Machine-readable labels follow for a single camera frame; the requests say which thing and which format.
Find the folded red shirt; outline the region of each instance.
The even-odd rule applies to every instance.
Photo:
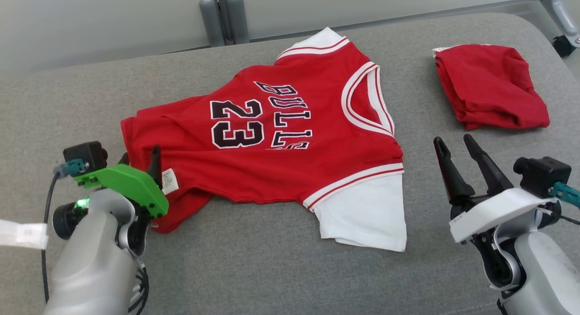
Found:
[[[534,91],[528,63],[516,49],[466,44],[433,51],[443,89],[465,129],[550,124],[547,107]]]

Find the gray cushion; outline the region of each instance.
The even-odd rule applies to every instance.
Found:
[[[485,128],[472,134],[518,183],[519,156],[552,156],[574,167],[580,186],[580,86],[549,42],[525,20],[479,14],[420,20],[342,34],[382,67],[381,85],[405,153],[405,253],[340,245],[319,238],[317,219],[296,203],[234,204],[214,198],[170,235],[151,234],[145,263],[151,295],[144,314],[499,314],[475,247],[453,242],[449,205],[432,140],[441,136],[464,178],[484,181],[462,143],[439,83],[431,48],[464,43],[515,47],[551,116],[547,129]],[[211,48],[98,63],[0,80],[2,147],[0,218],[40,222],[52,168],[62,149],[99,140],[115,161],[124,152],[119,123],[137,109],[207,94],[240,69],[271,64],[301,39]],[[71,179],[58,182],[53,209],[84,197]],[[580,217],[566,206],[564,212]],[[580,263],[578,228],[545,232]],[[51,234],[48,269],[64,242]],[[40,252],[2,247],[3,314],[43,309]]]

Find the white label sticker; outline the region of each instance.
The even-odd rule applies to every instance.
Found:
[[[46,224],[16,222],[0,219],[0,245],[46,249]]]
[[[169,168],[161,173],[161,181],[163,181],[162,191],[165,195],[179,189],[178,179],[175,176],[174,169],[172,168]]]

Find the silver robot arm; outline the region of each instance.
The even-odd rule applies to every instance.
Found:
[[[135,209],[111,189],[91,193],[89,201],[87,215],[52,271],[44,315],[128,313],[139,269],[138,256],[126,238],[136,221]]]
[[[571,167],[552,158],[520,158],[514,171],[523,179],[521,188],[514,188],[471,135],[464,141],[488,190],[475,196],[443,140],[435,138],[452,205],[449,227],[455,242],[469,241],[480,252],[491,288],[501,294],[502,315],[580,315],[580,272],[551,237],[538,232],[565,218],[559,201],[565,193],[554,189],[565,186]]]
[[[520,235],[514,250],[526,278],[513,295],[502,294],[506,314],[580,314],[580,272],[548,235]]]

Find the white sleeve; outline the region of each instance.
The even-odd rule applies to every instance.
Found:
[[[402,174],[370,179],[339,191],[320,202],[314,213],[319,218],[323,239],[405,251]]]

